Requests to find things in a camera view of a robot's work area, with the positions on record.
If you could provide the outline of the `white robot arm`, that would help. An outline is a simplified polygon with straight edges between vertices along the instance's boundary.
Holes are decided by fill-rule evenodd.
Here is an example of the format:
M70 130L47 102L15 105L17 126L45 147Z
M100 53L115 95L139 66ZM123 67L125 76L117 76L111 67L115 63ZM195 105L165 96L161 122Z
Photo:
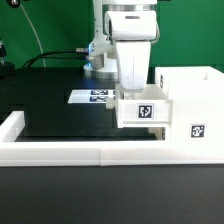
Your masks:
M146 86L151 46L160 38L158 0L92 0L94 38L87 49L87 76L117 80L124 92Z

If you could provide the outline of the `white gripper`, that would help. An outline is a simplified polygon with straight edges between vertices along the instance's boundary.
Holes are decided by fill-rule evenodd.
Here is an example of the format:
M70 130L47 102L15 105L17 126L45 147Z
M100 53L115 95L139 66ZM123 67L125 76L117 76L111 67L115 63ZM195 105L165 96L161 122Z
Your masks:
M125 92L142 92L147 82L151 45L159 34L156 12L107 11L104 29L115 47L120 87Z

